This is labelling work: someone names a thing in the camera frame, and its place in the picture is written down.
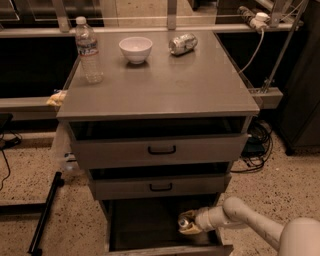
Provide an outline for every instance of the water bottle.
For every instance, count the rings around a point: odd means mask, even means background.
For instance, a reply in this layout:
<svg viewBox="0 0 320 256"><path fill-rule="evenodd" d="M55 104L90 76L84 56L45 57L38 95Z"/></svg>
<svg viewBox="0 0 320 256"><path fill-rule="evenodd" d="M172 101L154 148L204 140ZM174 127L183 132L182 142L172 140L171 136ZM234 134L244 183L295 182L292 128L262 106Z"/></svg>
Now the water bottle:
<svg viewBox="0 0 320 256"><path fill-rule="evenodd" d="M89 84L99 83L103 80L103 72L96 34L85 17L77 17L76 23L76 45L85 77Z"/></svg>

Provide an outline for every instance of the white cable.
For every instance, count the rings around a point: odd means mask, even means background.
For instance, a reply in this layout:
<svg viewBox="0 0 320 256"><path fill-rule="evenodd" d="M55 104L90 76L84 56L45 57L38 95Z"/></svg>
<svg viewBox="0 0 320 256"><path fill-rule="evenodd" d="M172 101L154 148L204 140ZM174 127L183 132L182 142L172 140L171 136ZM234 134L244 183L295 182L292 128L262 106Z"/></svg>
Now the white cable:
<svg viewBox="0 0 320 256"><path fill-rule="evenodd" d="M241 69L241 70L238 72L238 74L241 74L241 73L251 64L251 62L253 61L254 57L256 56L257 52L258 52L259 49L260 49L260 46L261 46L262 41L263 41L263 38L264 38L264 29L261 29L261 38L260 38L260 42L259 42L259 44L258 44L258 46L257 46L257 49L256 49L255 52L253 53L253 55L252 55L251 59L249 60L248 64L247 64L243 69Z"/></svg>

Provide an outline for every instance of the crushed can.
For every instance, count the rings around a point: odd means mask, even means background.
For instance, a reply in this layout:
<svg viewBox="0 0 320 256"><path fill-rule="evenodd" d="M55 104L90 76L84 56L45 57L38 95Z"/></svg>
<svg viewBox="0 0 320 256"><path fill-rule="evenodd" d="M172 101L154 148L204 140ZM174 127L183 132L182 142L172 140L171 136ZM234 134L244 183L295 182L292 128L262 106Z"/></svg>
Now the crushed can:
<svg viewBox="0 0 320 256"><path fill-rule="evenodd" d="M173 55L182 55L190 52L198 44L198 39L192 33L174 37L169 42L169 50Z"/></svg>

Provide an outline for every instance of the white bowl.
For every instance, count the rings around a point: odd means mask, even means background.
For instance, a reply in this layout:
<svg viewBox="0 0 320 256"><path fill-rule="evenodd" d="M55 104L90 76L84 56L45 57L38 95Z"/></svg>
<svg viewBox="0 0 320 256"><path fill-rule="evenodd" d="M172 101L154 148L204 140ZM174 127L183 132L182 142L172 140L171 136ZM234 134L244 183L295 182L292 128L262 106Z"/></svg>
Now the white bowl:
<svg viewBox="0 0 320 256"><path fill-rule="evenodd" d="M123 56L131 63L143 63L152 49L152 41L146 37L128 37L119 43Z"/></svg>

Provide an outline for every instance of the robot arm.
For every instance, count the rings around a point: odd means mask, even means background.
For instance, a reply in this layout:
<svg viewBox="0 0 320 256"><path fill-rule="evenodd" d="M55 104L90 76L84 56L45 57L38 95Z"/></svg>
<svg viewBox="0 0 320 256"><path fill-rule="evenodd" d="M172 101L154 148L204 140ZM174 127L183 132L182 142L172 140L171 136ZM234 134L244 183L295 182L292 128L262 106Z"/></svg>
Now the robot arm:
<svg viewBox="0 0 320 256"><path fill-rule="evenodd" d="M179 231L185 235L221 227L250 227L272 246L279 256L320 255L320 222L299 218L282 226L253 211L237 197L227 198L222 206L184 212L180 214L178 223Z"/></svg>

